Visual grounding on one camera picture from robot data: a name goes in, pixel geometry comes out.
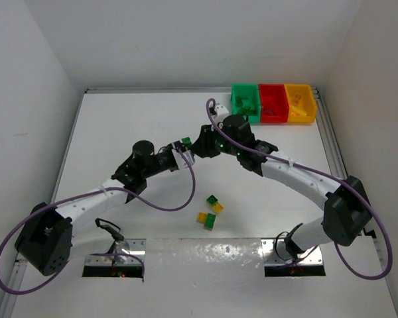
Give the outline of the green lego plate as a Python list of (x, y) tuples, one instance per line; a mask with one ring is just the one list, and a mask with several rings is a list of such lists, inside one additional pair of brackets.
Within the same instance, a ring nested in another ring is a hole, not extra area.
[(183, 144), (185, 147), (187, 147), (187, 148), (189, 148), (189, 147), (192, 146), (192, 141), (191, 141), (191, 139), (190, 139), (189, 137), (184, 137), (184, 138), (182, 138), (182, 139), (181, 139), (181, 142), (182, 142), (182, 144)]

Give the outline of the red rounded lego brick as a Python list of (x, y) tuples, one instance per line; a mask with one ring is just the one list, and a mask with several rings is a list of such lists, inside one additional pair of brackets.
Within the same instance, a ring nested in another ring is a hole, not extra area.
[(274, 109), (271, 105), (270, 106), (267, 106), (267, 105), (265, 105), (264, 107), (263, 107), (263, 109), (262, 109), (262, 113), (265, 115), (265, 116), (276, 116), (277, 115), (277, 110), (276, 109)]

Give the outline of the long tan lego plate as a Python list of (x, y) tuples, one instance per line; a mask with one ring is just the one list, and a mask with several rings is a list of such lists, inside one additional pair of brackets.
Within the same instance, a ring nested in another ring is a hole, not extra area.
[(301, 108), (298, 108), (294, 105), (290, 105), (290, 111), (292, 116), (307, 116), (308, 113)]

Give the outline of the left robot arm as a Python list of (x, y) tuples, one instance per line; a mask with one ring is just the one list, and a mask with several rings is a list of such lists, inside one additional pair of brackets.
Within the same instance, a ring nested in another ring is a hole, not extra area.
[(147, 178), (182, 168), (180, 152), (184, 149), (177, 141), (156, 153), (152, 142), (136, 142), (130, 157), (94, 190), (95, 195), (46, 208), (23, 226), (15, 249), (43, 276), (59, 272), (68, 262), (72, 238), (78, 230), (108, 209), (134, 199), (146, 189)]

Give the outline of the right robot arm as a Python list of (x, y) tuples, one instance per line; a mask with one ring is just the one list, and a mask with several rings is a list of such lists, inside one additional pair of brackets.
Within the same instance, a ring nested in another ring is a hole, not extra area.
[(284, 184), (322, 210), (321, 218), (298, 224), (275, 243), (275, 253), (282, 260), (297, 258), (308, 249), (329, 242), (350, 246), (371, 220), (365, 205), (350, 192), (354, 189), (362, 197), (367, 196), (359, 179), (350, 176), (341, 185), (330, 176), (290, 164), (275, 145), (255, 138), (249, 123), (240, 115), (226, 117), (218, 131), (211, 125), (202, 126), (191, 149), (201, 158), (221, 153), (233, 155), (246, 170)]

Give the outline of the green and yellow lego stack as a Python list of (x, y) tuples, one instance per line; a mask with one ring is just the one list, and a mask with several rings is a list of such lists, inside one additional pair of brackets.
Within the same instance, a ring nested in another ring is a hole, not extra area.
[(224, 209), (223, 205), (218, 201), (214, 195), (210, 195), (206, 199), (206, 203), (212, 208), (214, 213), (219, 214)]

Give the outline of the green storage bin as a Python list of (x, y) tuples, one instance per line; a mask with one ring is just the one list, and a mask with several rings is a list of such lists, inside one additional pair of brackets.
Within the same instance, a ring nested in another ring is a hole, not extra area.
[(233, 115), (247, 116), (251, 124), (261, 122), (261, 102), (257, 84), (233, 84), (230, 101)]

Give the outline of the yellow green lego block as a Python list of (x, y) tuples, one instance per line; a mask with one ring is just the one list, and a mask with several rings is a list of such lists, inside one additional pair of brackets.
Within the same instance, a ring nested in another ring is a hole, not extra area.
[(214, 228), (216, 222), (216, 215), (212, 213), (199, 212), (196, 222), (203, 224), (204, 228), (211, 231)]

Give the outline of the red storage bin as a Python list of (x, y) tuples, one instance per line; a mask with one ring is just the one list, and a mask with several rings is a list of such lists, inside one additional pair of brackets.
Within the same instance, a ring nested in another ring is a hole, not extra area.
[[(261, 102), (261, 122), (265, 124), (286, 123), (289, 117), (289, 103), (287, 93), (283, 84), (259, 84), (259, 98)], [(277, 110), (276, 116), (265, 116), (263, 107), (272, 106)]]

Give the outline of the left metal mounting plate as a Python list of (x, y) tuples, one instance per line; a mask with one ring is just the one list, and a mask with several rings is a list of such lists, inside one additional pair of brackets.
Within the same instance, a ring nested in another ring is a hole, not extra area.
[(126, 239), (125, 242), (114, 243), (111, 247), (112, 256), (87, 255), (85, 265), (87, 266), (140, 266), (145, 261), (146, 240)]

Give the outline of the metal mounting plate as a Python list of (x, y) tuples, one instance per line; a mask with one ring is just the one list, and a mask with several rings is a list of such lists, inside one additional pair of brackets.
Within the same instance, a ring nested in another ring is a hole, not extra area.
[(145, 261), (146, 240), (126, 239), (125, 242), (114, 243), (111, 247), (112, 256), (87, 255), (85, 265), (87, 266), (140, 266)]
[(322, 266), (324, 264), (321, 249), (319, 246), (312, 247), (304, 253), (299, 254), (297, 259), (287, 256), (277, 255), (274, 250), (275, 239), (261, 239), (261, 251), (263, 261), (266, 266), (280, 267), (296, 262), (299, 266)]

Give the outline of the yellow storage bin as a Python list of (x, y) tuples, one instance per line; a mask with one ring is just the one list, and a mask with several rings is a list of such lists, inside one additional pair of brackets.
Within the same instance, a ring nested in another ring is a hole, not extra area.
[[(285, 84), (287, 99), (289, 103), (289, 117), (288, 123), (307, 125), (315, 121), (317, 113), (317, 104), (314, 99), (312, 88), (308, 84)], [(292, 116), (290, 105), (294, 105), (306, 111), (308, 115), (305, 116)]]

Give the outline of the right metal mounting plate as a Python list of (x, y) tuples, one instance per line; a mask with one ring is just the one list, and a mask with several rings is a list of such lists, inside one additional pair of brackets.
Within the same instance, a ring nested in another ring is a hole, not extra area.
[(287, 256), (277, 255), (274, 250), (275, 239), (261, 239), (261, 251), (263, 261), (266, 266), (280, 267), (296, 262), (299, 266), (322, 266), (324, 264), (321, 249), (319, 246), (312, 247), (304, 253), (299, 254), (297, 259)]

